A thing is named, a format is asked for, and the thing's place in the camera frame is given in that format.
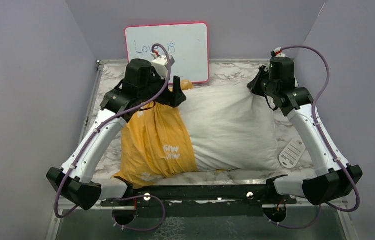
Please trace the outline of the white pillow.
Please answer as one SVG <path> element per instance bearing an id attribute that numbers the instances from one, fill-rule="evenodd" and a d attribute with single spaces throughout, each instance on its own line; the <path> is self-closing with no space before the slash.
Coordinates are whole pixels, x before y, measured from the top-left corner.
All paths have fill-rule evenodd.
<path id="1" fill-rule="evenodd" d="M 199 171 L 279 168 L 274 113 L 264 97 L 242 84 L 189 89 L 184 94 L 187 99 L 178 109 Z"/>

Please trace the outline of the blue yellow Mickey pillowcase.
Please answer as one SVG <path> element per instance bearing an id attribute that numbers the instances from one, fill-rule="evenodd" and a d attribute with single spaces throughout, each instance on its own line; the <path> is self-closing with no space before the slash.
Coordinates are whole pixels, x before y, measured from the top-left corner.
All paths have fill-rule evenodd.
<path id="1" fill-rule="evenodd" d="M 113 177 L 134 189 L 199 170 L 179 109 L 160 103 L 143 107 L 122 129 L 120 159 Z"/>

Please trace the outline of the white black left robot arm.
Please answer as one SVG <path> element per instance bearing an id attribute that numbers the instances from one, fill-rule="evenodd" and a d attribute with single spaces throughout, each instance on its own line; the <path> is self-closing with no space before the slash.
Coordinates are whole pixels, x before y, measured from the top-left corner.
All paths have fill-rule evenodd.
<path id="1" fill-rule="evenodd" d="M 57 192 L 76 207 L 91 209 L 97 201 L 115 199 L 120 205 L 132 201 L 133 192 L 119 179 L 94 182 L 95 170 L 115 136 L 136 113 L 168 106 L 177 108 L 187 97 L 181 88 L 181 79 L 173 77 L 172 88 L 167 78 L 174 59 L 158 56 L 152 61 L 133 59 L 126 66 L 125 76 L 107 92 L 96 118 L 77 149 L 61 167 L 51 167 L 46 178 Z"/>

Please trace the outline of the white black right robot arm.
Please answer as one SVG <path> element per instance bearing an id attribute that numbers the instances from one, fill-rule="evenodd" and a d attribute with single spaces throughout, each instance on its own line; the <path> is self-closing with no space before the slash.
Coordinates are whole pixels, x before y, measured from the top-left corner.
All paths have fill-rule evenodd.
<path id="1" fill-rule="evenodd" d="M 289 57 L 273 57 L 259 68 L 247 87 L 255 95 L 272 98 L 276 109 L 292 123 L 308 151 L 316 176 L 281 175 L 266 181 L 264 198 L 272 204 L 284 196 L 307 199 L 318 206 L 356 195 L 356 210 L 361 202 L 357 183 L 363 176 L 359 165 L 351 165 L 340 153 L 323 125 L 315 101 L 305 87 L 297 87 L 295 64 Z"/>

